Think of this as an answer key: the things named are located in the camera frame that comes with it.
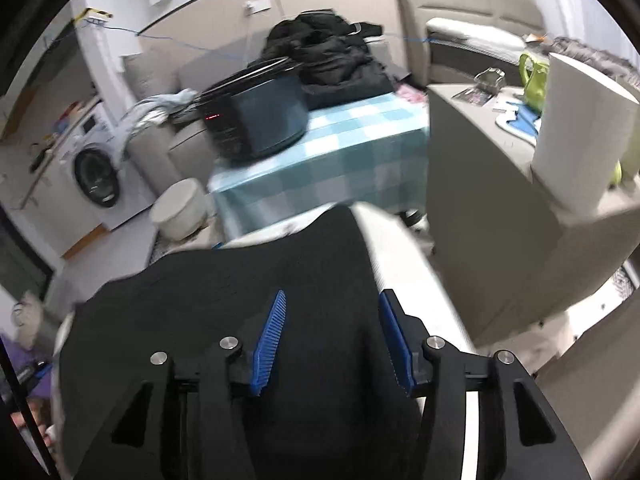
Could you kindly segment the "white round stool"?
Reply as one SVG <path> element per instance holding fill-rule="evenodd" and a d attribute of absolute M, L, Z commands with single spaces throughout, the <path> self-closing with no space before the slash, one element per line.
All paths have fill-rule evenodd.
<path fill-rule="evenodd" d="M 198 180 L 183 179 L 155 201 L 150 219 L 160 234 L 180 242 L 196 232 L 209 216 L 208 198 Z"/>

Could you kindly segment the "pile of black clothes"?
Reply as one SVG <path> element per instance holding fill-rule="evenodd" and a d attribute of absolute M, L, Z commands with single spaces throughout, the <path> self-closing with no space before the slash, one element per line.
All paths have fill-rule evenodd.
<path fill-rule="evenodd" d="M 349 23 L 331 9 L 305 11 L 270 30 L 259 58 L 296 63 L 308 108 L 320 110 L 394 90 L 367 44 L 382 35 L 381 25 Z"/>

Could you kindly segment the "green watering pitcher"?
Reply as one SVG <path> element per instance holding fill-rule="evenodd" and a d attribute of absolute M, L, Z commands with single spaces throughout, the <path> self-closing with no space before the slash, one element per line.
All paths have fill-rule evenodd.
<path fill-rule="evenodd" d="M 523 84 L 525 104 L 541 114 L 546 100 L 549 63 L 541 58 L 535 58 L 528 52 L 523 52 L 518 60 L 518 71 Z"/>

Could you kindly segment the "blue checkered table cloth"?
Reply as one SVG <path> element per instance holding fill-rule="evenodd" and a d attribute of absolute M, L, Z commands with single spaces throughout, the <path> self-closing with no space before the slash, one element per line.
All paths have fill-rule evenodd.
<path fill-rule="evenodd" d="M 329 203 L 423 212 L 427 140 L 427 106 L 387 93 L 316 110 L 296 143 L 258 162 L 224 162 L 207 188 L 228 240 Z"/>

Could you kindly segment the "white washing machine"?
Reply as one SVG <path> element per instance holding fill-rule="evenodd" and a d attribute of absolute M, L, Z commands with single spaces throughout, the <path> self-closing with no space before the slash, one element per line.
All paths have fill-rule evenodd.
<path fill-rule="evenodd" d="M 155 194 L 130 162 L 125 131 L 99 100 L 55 147 L 32 197 L 58 220 L 113 231 L 152 206 Z"/>

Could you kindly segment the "beige side cabinet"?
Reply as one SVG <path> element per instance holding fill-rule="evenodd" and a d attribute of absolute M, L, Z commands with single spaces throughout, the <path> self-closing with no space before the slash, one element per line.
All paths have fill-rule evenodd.
<path fill-rule="evenodd" d="M 571 214 L 533 176 L 533 147 L 496 125 L 492 105 L 459 100 L 464 89 L 427 89 L 426 214 L 446 291 L 483 347 L 596 292 L 639 244 L 639 191 Z"/>

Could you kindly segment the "black knit t-shirt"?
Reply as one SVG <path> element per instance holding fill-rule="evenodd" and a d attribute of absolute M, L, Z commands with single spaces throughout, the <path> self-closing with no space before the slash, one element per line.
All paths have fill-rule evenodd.
<path fill-rule="evenodd" d="M 268 385 L 252 352 L 288 312 Z M 78 304 L 56 362 L 75 479 L 399 479 L 419 428 L 354 212 L 265 244 L 187 250 Z"/>

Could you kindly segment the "grey sofa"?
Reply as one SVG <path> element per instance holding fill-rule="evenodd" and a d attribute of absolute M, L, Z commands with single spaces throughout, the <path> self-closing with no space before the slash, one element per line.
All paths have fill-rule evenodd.
<path fill-rule="evenodd" d="M 208 181 L 219 155 L 195 108 L 212 84 L 242 70 L 247 56 L 230 49 L 208 51 L 179 64 L 151 48 L 122 59 L 136 104 L 122 118 L 125 151 L 156 194 L 193 178 Z"/>

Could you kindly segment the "beige bed headboard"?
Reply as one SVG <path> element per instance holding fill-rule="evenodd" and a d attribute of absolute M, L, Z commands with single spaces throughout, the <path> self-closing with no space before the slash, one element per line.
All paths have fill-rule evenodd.
<path fill-rule="evenodd" d="M 526 36 L 546 31 L 544 18 L 535 0 L 398 0 L 405 50 L 413 78 L 428 83 L 432 55 L 422 41 L 431 18 L 452 18 L 480 25 L 496 26 L 512 34 Z"/>

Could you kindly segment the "white paper roll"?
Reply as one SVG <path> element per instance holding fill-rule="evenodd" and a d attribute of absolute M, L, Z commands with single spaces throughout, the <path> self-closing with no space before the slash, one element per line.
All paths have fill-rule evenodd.
<path fill-rule="evenodd" d="M 626 151 L 639 103 L 595 68 L 552 53 L 533 174 L 571 214 L 594 214 Z"/>

